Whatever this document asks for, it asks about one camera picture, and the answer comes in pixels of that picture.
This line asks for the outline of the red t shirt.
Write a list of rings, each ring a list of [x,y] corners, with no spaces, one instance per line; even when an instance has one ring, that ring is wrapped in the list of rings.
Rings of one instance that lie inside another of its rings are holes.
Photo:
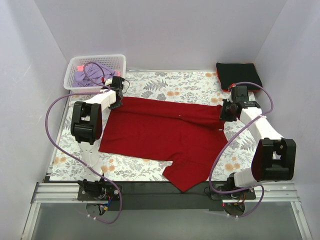
[[[185,192],[206,181],[226,145],[222,106],[125,97],[111,110],[99,151],[170,161],[163,171]]]

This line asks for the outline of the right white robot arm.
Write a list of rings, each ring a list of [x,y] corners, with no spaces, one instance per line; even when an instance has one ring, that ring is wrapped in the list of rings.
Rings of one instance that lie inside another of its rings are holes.
[[[232,199],[237,199],[246,187],[258,183],[290,181],[295,170],[297,145],[293,139],[284,138],[268,122],[260,105],[249,100],[247,86],[230,86],[231,100],[223,101],[220,119],[226,122],[240,120],[248,126],[257,147],[251,166],[232,173],[222,187]]]

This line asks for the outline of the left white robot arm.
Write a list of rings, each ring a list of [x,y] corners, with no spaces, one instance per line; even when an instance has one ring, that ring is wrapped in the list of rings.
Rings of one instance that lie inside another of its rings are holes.
[[[98,182],[103,173],[98,151],[103,131],[103,111],[122,105],[125,81],[121,76],[114,76],[108,81],[108,89],[103,88],[92,98],[76,101],[73,105],[70,132],[81,150],[81,160],[86,164],[82,182],[93,183],[89,194],[95,200],[103,199],[107,193],[106,187]]]

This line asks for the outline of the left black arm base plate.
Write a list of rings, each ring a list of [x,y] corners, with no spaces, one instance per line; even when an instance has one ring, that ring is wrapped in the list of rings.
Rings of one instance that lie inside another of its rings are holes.
[[[119,201],[119,194],[122,192],[122,186],[118,185],[118,189],[108,181],[87,181],[78,180],[79,186],[77,200],[79,201]]]

